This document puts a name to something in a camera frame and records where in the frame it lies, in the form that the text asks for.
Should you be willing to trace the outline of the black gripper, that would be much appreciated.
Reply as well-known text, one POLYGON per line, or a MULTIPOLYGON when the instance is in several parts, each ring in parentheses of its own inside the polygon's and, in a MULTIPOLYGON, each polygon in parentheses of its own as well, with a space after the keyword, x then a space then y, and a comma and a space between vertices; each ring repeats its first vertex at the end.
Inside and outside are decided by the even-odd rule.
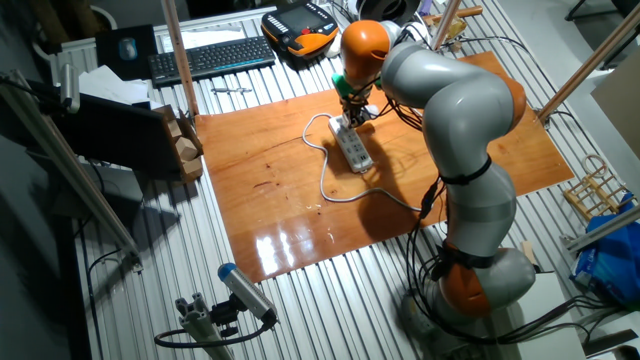
POLYGON ((346 126, 352 125, 352 114, 358 114, 355 118, 355 126, 360 127, 369 120, 369 115, 363 111, 368 105, 366 97, 347 95, 342 98, 343 120, 346 126))

